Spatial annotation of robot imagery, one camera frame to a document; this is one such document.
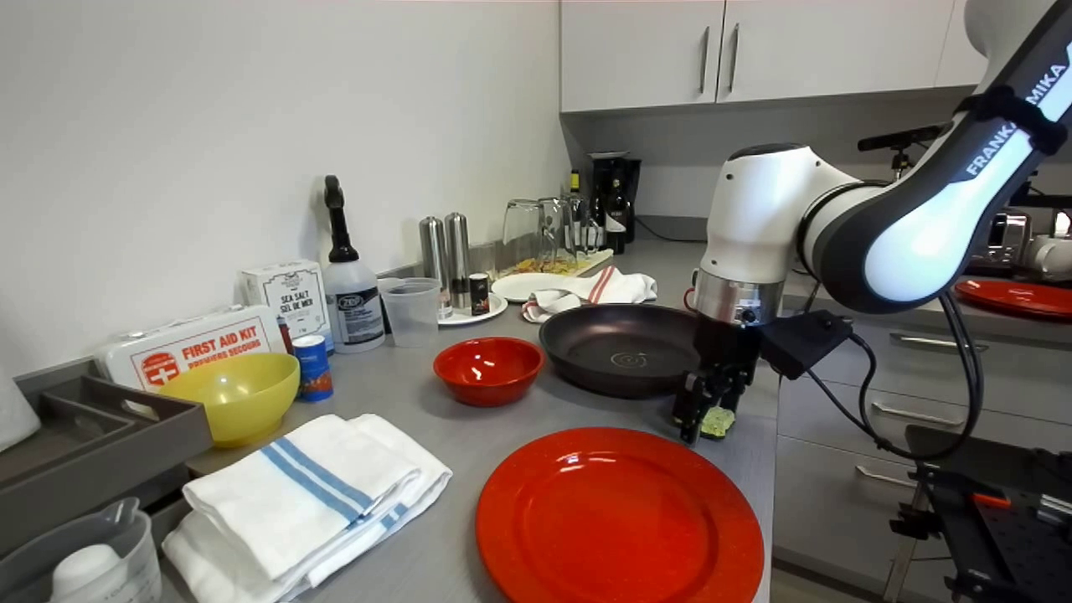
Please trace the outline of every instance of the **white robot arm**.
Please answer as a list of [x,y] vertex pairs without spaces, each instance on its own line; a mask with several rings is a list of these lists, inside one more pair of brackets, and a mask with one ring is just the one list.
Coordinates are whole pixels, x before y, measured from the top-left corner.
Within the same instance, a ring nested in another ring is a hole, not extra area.
[[684,438],[711,404],[735,408],[789,250],[843,307],[924,306],[959,278],[980,224],[1065,145],[1072,0],[969,0],[964,24],[988,55],[983,80],[896,181],[858,181],[811,148],[752,148],[724,164],[694,296],[700,373],[673,408]]

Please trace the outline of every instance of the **cabinet handle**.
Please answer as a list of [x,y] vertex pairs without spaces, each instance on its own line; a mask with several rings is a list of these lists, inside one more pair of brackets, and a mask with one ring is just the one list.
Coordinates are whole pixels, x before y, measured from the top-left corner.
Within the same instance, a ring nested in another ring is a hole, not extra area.
[[896,489],[915,489],[912,478],[873,471],[873,467],[865,465],[865,462],[858,462],[858,474],[860,474],[860,478],[870,478],[870,482],[896,486]]
[[870,398],[870,408],[877,408],[877,412],[885,412],[885,416],[907,417],[907,422],[926,422],[926,425],[936,425],[936,428],[962,428],[959,417],[896,408],[896,404],[888,404],[888,403],[881,403],[881,398]]
[[740,48],[740,24],[732,24],[732,29],[729,29],[726,90],[724,95],[732,95],[732,84],[735,84],[735,48]]
[[912,346],[912,347],[942,347],[942,350],[959,350],[959,341],[950,339],[933,339],[933,336],[912,336],[912,331],[889,331],[889,339],[896,346]]
[[700,98],[706,95],[706,53],[711,53],[711,25],[700,36]]

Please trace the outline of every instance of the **bottle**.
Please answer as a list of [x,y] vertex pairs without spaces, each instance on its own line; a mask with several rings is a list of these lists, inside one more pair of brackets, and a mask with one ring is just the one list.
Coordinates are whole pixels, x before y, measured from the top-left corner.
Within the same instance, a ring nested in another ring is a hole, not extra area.
[[346,215],[341,215],[341,187],[339,177],[326,177],[326,203],[330,216],[330,254],[326,265],[326,291],[330,313],[330,339],[339,350],[361,350],[386,341],[386,317],[374,289],[374,274],[361,265],[358,250],[348,241]]

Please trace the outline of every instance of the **folded dish towel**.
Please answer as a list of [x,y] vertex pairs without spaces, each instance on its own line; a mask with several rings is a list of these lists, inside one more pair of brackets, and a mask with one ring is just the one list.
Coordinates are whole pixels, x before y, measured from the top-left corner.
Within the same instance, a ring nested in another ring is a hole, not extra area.
[[159,548],[197,598],[294,598],[322,585],[328,577],[334,577],[341,566],[358,559],[374,543],[399,533],[416,514],[423,514],[453,478],[453,471],[429,449],[423,449],[378,416],[358,416],[348,422],[348,428],[352,438],[371,438],[374,444],[408,460],[416,465],[416,478],[386,495],[386,501],[369,519],[348,527],[346,533],[339,533],[309,559],[302,559],[274,580],[266,580],[263,569],[247,556],[247,548],[233,536],[217,529],[205,513],[186,513],[179,527],[162,536]]
[[416,467],[413,460],[374,438],[353,438],[346,417],[318,416],[242,462],[186,482],[183,498],[266,580],[276,580],[369,519],[416,478]]
[[559,289],[532,291],[522,321],[546,321],[580,306],[643,306],[650,299],[655,299],[655,278],[623,274],[610,265],[591,278],[561,278]]

